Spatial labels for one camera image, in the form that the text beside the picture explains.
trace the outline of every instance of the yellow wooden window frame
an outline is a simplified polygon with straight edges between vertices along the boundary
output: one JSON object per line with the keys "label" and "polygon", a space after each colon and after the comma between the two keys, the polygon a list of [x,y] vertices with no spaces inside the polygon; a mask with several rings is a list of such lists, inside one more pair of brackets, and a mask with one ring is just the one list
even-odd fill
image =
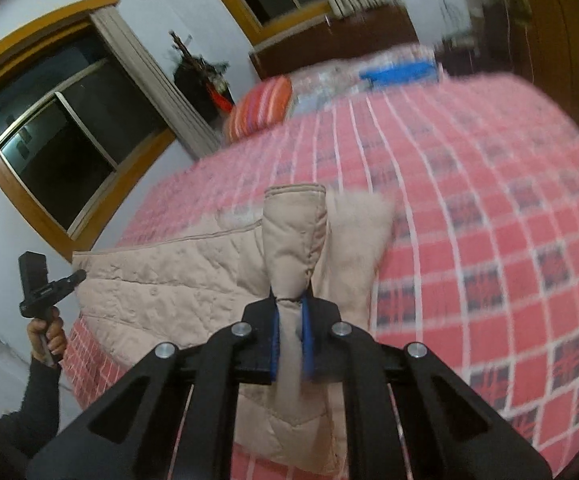
{"label": "yellow wooden window frame", "polygon": [[[0,87],[43,54],[62,43],[93,30],[89,15],[93,10],[116,5],[119,0],[82,0],[61,7],[12,32],[0,40]],[[0,156],[0,188],[27,222],[58,253],[71,261],[74,251],[90,250],[112,216],[138,180],[174,141],[166,128],[147,137],[118,165],[111,184],[87,210],[70,236],[39,205]]]}
{"label": "yellow wooden window frame", "polygon": [[300,9],[261,25],[244,0],[222,0],[222,2],[254,46],[300,23],[332,12],[327,0],[314,0]]}

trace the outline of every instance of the jacket sleeve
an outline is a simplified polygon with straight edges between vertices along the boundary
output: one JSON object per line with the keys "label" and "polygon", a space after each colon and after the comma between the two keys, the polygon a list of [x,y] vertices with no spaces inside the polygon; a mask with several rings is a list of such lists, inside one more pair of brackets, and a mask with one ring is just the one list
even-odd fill
{"label": "jacket sleeve", "polygon": [[0,418],[0,438],[28,458],[33,457],[58,432],[60,373],[60,366],[51,368],[32,359],[20,410]]}

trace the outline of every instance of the striped pillow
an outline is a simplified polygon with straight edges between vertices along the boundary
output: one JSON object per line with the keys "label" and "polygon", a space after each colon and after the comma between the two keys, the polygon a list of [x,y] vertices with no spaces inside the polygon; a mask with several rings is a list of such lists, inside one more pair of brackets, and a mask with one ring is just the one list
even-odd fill
{"label": "striped pillow", "polygon": [[265,79],[234,107],[224,126],[228,144],[281,123],[291,101],[291,81],[282,75]]}

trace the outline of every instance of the metal bolt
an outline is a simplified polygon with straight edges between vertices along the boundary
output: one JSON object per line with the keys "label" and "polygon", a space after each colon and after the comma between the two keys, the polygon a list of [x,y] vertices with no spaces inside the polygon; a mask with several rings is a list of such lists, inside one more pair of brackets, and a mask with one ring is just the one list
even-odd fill
{"label": "metal bolt", "polygon": [[344,321],[339,321],[332,325],[332,332],[340,337],[345,337],[346,335],[351,334],[351,325]]}
{"label": "metal bolt", "polygon": [[419,359],[421,357],[425,357],[427,355],[427,347],[423,345],[423,343],[411,343],[407,345],[407,353]]}
{"label": "metal bolt", "polygon": [[232,334],[236,337],[246,337],[252,333],[252,325],[244,321],[240,321],[232,325]]}
{"label": "metal bolt", "polygon": [[169,359],[176,351],[176,347],[172,343],[160,343],[156,347],[156,357],[160,359]]}

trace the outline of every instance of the plaid blanket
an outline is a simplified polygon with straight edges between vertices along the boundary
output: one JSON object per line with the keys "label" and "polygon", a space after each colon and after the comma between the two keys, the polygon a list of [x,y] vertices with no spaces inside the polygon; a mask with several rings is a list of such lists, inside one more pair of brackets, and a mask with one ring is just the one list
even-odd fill
{"label": "plaid blanket", "polygon": [[[358,94],[201,160],[150,192],[121,246],[174,238],[266,187],[403,199],[369,308],[380,342],[423,341],[561,470],[579,450],[579,129],[508,75]],[[123,370],[78,321],[83,407]],[[235,449],[232,478],[314,475]]]}

